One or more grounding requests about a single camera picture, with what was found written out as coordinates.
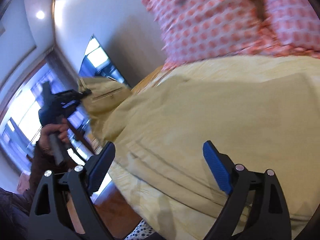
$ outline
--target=blue rubber pad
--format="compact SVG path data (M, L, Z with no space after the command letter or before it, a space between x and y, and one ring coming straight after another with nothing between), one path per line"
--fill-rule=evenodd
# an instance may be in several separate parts
M216 149L212 148L209 142L203 144L203 156L215 178L219 188L226 194L231 194L233 188L228 171L220 161Z

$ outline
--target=pillow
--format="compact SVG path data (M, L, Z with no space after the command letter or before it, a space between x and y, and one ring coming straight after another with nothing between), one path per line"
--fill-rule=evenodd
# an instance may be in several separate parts
M267 20L282 45L320 51L320 20L308 0L264 0Z
M255 44L260 20L249 0L142 0L162 30L164 69L233 55Z

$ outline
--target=ceiling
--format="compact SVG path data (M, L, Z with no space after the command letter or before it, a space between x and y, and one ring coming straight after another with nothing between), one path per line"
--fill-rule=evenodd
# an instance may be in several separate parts
M52 0L11 0L0 20L0 102L18 77L54 44ZM37 12L44 18L38 19Z

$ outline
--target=silver screw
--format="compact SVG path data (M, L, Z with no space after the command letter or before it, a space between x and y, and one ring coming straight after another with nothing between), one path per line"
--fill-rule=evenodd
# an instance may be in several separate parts
M275 172L273 170L267 170L267 174L269 176L273 176L275 174Z
M44 175L45 175L46 177L50 177L51 174L52 174L52 171L50 171L50 170L47 170L47 171L44 172Z
M237 164L236 165L236 170L237 171L243 171L244 170L244 166L242 164Z
M75 167L75 171L76 172L80 172L82 170L83 170L83 166L82 165L78 165L78 166Z

